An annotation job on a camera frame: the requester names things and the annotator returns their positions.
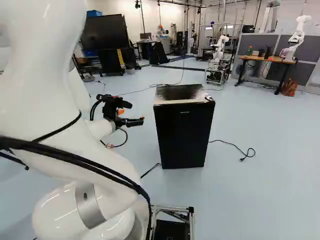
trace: black box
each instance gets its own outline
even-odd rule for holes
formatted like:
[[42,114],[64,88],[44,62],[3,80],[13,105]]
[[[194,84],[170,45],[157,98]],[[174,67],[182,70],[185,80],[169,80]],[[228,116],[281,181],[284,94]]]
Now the black box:
[[203,167],[215,101],[201,84],[157,87],[153,105],[163,169]]

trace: bottle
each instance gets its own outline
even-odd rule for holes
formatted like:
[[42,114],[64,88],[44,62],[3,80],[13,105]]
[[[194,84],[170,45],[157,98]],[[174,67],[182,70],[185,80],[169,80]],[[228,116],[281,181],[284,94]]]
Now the bottle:
[[247,52],[247,56],[251,56],[252,55],[252,46],[249,47],[248,52]]

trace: wooden desk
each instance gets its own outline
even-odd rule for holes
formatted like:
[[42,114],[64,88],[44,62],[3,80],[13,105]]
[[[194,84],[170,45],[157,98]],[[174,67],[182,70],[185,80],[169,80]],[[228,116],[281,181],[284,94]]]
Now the wooden desk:
[[277,89],[274,92],[275,95],[278,95],[281,92],[282,85],[284,84],[284,82],[286,80],[286,76],[287,76],[287,73],[288,73],[290,66],[297,63],[296,60],[294,60],[294,61],[284,60],[282,57],[279,57],[279,56],[269,56],[268,59],[265,59],[264,56],[246,56],[246,55],[244,55],[244,56],[240,56],[239,58],[242,59],[243,62],[240,67],[240,74],[239,74],[238,82],[234,85],[236,87],[244,82],[242,77],[243,77],[245,69],[246,69],[247,61],[264,61],[264,62],[285,64],[286,68],[285,68],[284,74],[282,76],[282,79],[279,83],[279,86],[277,87]]

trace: white wall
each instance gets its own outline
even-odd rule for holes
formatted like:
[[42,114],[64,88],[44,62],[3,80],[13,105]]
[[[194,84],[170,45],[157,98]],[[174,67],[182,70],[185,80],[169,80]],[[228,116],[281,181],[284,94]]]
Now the white wall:
[[[257,28],[259,28],[262,23],[263,14],[265,12],[267,2],[268,0],[262,0],[261,2],[260,14],[258,16],[257,25],[256,25]],[[243,24],[255,25],[259,3],[260,2],[258,2],[257,0],[248,0],[245,8],[245,12],[244,12]],[[244,7],[245,7],[245,2],[239,2],[239,3],[227,4],[226,11],[223,5],[220,6],[220,11],[218,6],[204,8],[202,10],[203,14],[201,17],[202,18],[201,24],[210,24],[212,21],[214,21],[216,23],[227,22],[233,25],[235,23],[235,20],[236,20],[236,24],[240,24],[243,16]]]
[[278,25],[276,31],[283,34],[292,34],[297,27],[296,18],[301,15],[310,15],[312,20],[305,24],[304,31],[307,35],[320,35],[320,1],[308,0],[282,0],[278,14]]
[[[132,42],[140,39],[140,33],[143,33],[141,9],[135,8],[134,0],[87,0],[88,10],[98,10],[104,15],[123,14],[127,25],[129,38]],[[194,8],[189,7],[188,20],[194,20]],[[144,16],[144,25],[146,33],[156,33],[160,24],[159,8],[156,1],[142,0],[142,9]],[[177,30],[187,30],[184,28],[184,10],[185,6],[172,3],[160,3],[161,24],[164,30],[169,30],[171,23],[176,23]],[[199,15],[196,11],[196,22],[199,22]]]

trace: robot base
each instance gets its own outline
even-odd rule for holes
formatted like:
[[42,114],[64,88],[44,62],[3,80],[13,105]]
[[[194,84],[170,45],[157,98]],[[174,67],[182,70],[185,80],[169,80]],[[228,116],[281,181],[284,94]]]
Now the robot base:
[[[175,221],[157,219],[159,213]],[[152,240],[194,240],[195,213],[190,207],[152,205]]]

